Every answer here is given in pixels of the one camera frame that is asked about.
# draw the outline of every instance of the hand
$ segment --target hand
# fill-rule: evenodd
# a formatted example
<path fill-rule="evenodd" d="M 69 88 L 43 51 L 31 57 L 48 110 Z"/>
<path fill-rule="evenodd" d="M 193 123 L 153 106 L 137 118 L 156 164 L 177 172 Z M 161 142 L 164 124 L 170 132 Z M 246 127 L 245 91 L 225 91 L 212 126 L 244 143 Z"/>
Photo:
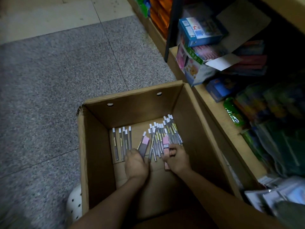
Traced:
<path fill-rule="evenodd" d="M 136 149 L 127 150 L 125 156 L 125 173 L 128 180 L 132 178 L 138 178 L 143 181 L 148 177 L 149 173 L 149 163 L 148 159 L 141 157 L 140 153 Z"/>
<path fill-rule="evenodd" d="M 161 155 L 162 159 L 168 164 L 171 171 L 179 175 L 185 170 L 192 170 L 189 162 L 189 155 L 185 152 L 183 146 L 178 144 L 170 144 L 169 155 Z"/>

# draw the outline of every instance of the blue and white box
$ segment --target blue and white box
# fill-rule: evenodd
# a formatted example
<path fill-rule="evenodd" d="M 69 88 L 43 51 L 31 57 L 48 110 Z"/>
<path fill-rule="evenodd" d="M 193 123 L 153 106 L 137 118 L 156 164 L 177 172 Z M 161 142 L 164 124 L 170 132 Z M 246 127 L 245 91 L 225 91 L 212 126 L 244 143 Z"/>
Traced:
<path fill-rule="evenodd" d="M 216 18 L 198 21 L 196 18 L 182 18 L 178 28 L 184 34 L 188 47 L 216 44 L 228 34 L 228 31 Z"/>

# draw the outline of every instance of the forearm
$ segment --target forearm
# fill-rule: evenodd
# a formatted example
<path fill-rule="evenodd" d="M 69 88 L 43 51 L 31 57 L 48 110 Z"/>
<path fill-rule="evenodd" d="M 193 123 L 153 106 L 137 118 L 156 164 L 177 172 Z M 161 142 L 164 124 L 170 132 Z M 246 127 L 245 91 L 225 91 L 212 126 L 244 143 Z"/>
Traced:
<path fill-rule="evenodd" d="M 283 228 L 265 215 L 200 176 L 192 170 L 178 174 L 219 228 Z"/>
<path fill-rule="evenodd" d="M 132 199 L 144 184 L 143 179 L 132 178 L 112 195 L 81 217 L 71 229 L 120 228 Z"/>

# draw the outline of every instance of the blue box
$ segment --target blue box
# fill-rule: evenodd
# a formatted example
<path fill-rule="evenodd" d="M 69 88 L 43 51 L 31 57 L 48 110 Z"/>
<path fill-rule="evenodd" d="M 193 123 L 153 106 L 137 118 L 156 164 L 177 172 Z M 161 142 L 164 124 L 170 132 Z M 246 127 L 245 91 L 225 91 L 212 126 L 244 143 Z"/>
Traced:
<path fill-rule="evenodd" d="M 182 18 L 178 28 L 184 35 L 183 44 L 194 47 L 207 44 L 217 44 L 228 34 L 228 31 L 216 18 L 198 21 L 196 18 Z"/>
<path fill-rule="evenodd" d="M 219 77 L 211 80 L 206 86 L 206 90 L 210 93 L 216 103 L 222 101 L 231 93 L 238 92 L 241 88 L 242 85 L 239 82 L 229 77 Z"/>

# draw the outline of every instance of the granite floor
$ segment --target granite floor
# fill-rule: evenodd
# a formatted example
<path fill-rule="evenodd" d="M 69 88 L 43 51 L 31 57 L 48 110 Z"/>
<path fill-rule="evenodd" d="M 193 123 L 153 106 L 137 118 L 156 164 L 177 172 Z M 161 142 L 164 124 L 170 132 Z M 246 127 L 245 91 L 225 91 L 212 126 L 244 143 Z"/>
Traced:
<path fill-rule="evenodd" d="M 86 99 L 174 81 L 136 16 L 0 46 L 0 200 L 64 228 Z"/>

